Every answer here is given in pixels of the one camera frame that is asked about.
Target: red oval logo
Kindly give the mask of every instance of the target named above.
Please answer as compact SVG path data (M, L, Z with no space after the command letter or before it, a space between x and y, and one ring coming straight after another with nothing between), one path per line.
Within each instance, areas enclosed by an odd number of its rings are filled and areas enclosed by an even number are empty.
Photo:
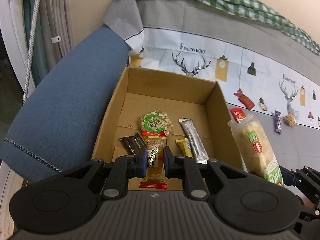
M252 147L253 147L253 150L256 152L256 153L261 153L262 152L262 145L259 141L255 141L253 144L252 144Z

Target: teal curtain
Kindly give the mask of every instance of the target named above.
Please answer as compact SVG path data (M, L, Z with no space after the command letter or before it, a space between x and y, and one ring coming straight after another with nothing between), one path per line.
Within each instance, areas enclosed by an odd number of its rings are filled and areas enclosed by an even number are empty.
M34 2L35 0L23 0L24 27L26 32L27 46L29 46L31 19L32 19ZM49 72L47 62L46 62L45 52L44 52L39 13L37 17L31 71L32 71L35 86L37 86Z

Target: stitched seam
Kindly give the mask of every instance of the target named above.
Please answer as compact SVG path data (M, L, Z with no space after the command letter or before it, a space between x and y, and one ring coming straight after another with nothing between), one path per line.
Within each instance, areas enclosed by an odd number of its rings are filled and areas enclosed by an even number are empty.
M29 156L35 158L36 160L40 161L41 163L43 163L45 166L49 167L50 169L52 169L52 170L54 170L56 172L59 172L59 173L62 171L61 169L57 168L57 166L54 166L53 164L47 162L46 160L44 160L43 158L41 158L38 155L34 154L33 152L29 151L28 149L26 149L22 145L16 143L14 140L6 138L6 139L4 139L4 141L12 144L13 146L15 146L17 148L19 148L20 150L22 150L23 152L25 152Z

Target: white rope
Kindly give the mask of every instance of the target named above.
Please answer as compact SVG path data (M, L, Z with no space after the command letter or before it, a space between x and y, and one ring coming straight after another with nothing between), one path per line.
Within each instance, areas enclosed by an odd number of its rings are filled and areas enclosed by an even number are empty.
M39 4L40 4L40 0L35 0L35 4L33 7L32 20L31 20L31 30L30 30L30 39L29 39L29 48L28 48L28 66L27 66L27 73L26 73L26 82L25 82L24 91L23 91L22 104L24 104L28 98L28 88L29 88L29 81L30 81L32 56L33 56L33 45L35 43L35 34L36 34L36 25L37 25Z

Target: purple candy wrapper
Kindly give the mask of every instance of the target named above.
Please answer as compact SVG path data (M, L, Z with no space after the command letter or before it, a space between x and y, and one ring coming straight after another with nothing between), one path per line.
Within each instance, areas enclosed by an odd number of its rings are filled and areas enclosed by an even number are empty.
M281 134L281 112L275 111L275 132Z

